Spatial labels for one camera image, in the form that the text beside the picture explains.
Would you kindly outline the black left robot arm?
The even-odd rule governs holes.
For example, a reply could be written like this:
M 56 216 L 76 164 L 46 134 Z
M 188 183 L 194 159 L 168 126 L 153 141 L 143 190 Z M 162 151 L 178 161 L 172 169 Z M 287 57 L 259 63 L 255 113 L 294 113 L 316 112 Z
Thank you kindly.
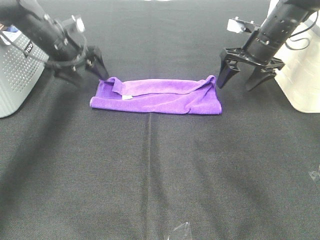
M 79 15 L 59 21 L 51 18 L 36 0 L 2 0 L 0 23 L 6 27 L 15 26 L 45 52 L 49 59 L 41 63 L 52 69 L 56 78 L 82 87 L 85 81 L 77 72 L 78 68 L 85 68 L 99 80 L 109 78 L 101 50 L 89 46 L 86 39 L 83 44 L 75 40 L 76 34 L 85 36 L 85 26 Z

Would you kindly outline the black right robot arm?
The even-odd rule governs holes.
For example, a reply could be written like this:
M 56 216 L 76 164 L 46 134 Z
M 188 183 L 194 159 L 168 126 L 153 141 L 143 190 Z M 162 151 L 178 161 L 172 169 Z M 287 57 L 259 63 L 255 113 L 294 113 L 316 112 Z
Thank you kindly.
M 216 85 L 221 89 L 237 73 L 238 63 L 254 66 L 246 82 L 248 91 L 267 80 L 275 78 L 276 71 L 285 63 L 275 57 L 300 23 L 320 10 L 318 0 L 280 0 L 260 27 L 253 32 L 242 47 L 224 48 L 220 54 L 221 66 Z

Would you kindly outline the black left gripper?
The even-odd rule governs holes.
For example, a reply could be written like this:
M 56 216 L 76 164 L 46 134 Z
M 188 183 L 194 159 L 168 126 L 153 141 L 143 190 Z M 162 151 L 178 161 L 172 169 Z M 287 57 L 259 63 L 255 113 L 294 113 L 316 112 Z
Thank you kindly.
M 75 70 L 85 58 L 85 69 L 107 80 L 109 73 L 102 58 L 102 52 L 97 46 L 88 46 L 84 33 L 68 33 L 62 26 L 62 21 L 51 18 L 48 14 L 40 22 L 37 45 L 49 56 L 47 66 L 54 68 L 54 76 L 77 88 L 84 87 L 84 79 Z

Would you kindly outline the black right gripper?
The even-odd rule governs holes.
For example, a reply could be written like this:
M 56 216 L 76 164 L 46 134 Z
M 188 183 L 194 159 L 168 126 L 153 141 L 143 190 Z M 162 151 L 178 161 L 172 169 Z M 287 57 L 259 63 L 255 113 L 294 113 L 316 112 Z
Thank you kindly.
M 286 28 L 279 25 L 255 29 L 242 47 L 224 48 L 220 54 L 221 66 L 216 85 L 221 89 L 241 70 L 238 63 L 255 66 L 245 83 L 247 91 L 273 79 L 275 69 L 282 69 L 285 63 L 275 54 L 286 41 Z

